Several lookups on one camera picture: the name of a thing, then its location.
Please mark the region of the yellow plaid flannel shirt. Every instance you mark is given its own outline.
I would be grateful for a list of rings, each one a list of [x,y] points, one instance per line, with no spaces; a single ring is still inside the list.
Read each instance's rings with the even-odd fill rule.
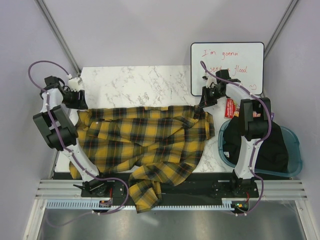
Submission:
[[[98,170],[131,171],[128,191],[138,213],[162,201],[161,184],[184,182],[215,136],[213,116],[191,105],[99,108],[77,115],[79,145]]]

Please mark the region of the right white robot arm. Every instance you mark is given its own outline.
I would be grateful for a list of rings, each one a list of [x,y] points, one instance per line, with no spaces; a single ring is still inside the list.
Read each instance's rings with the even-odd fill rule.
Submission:
[[[237,130],[241,135],[241,145],[238,162],[233,170],[234,181],[229,184],[229,191],[233,196],[240,197],[247,191],[246,183],[254,181],[260,146],[271,133],[271,103],[268,98],[251,93],[240,80],[232,79],[227,69],[208,74],[216,79],[216,84],[205,78],[207,85],[202,88],[197,107],[211,107],[222,97],[232,99],[239,106]]]

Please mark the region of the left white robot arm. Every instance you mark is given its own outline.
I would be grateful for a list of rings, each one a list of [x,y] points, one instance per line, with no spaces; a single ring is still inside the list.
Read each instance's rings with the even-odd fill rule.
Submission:
[[[70,110],[87,110],[84,90],[66,90],[63,81],[55,76],[44,79],[45,87],[40,96],[43,100],[40,113],[33,116],[33,122],[46,144],[64,154],[76,167],[82,179],[84,189],[92,183],[92,191],[99,197],[106,196],[110,191],[108,182],[97,178],[98,168],[88,159],[78,141],[75,123],[69,118],[64,107]]]

